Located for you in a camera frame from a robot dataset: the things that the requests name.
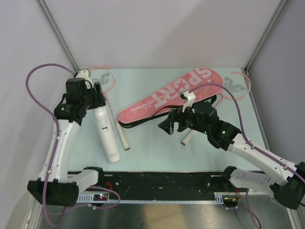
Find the white table surface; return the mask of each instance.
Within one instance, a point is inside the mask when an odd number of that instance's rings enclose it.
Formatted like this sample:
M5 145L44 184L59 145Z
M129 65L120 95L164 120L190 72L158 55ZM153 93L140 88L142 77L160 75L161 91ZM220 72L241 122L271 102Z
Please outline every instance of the white table surface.
M113 111L117 115L122 109L147 97L192 69L113 69L117 83L108 93ZM241 71L240 68L213 69L221 76L228 72ZM91 77L98 78L103 73L106 73L106 70L94 70ZM263 146L264 142L250 97L247 96L238 103L247 136ZM220 119L240 128L233 101L223 100L218 105L217 112ZM109 163L103 150L94 114L88 111L76 137L69 170L82 170L88 166L102 167L105 171L221 171L227 166L236 166L243 170L258 170L241 157L214 148L204 134L197 133L187 146L181 145L180 141L189 133L189 130L178 133L176 124L175 133L167 135L158 128L158 124L165 118L165 116L160 117L131 129L123 129L131 146L129 151L123 150L115 129L121 159L116 163Z

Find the wall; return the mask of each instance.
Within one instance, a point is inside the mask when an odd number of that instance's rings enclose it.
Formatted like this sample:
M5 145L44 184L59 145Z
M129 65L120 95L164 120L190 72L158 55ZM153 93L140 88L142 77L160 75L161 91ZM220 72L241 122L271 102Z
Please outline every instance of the wall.
M250 69L272 149L296 163L305 161L304 9L290 2Z
M26 76L33 67L47 62L70 66L34 0L1 1L0 21L2 229L26 193L28 180L37 178L51 141L52 119L26 93ZM30 87L43 104L53 109L68 77L64 70L48 67L33 75ZM21 215L14 220L19 219L23 219Z
M80 68L245 67L280 0L46 0Z

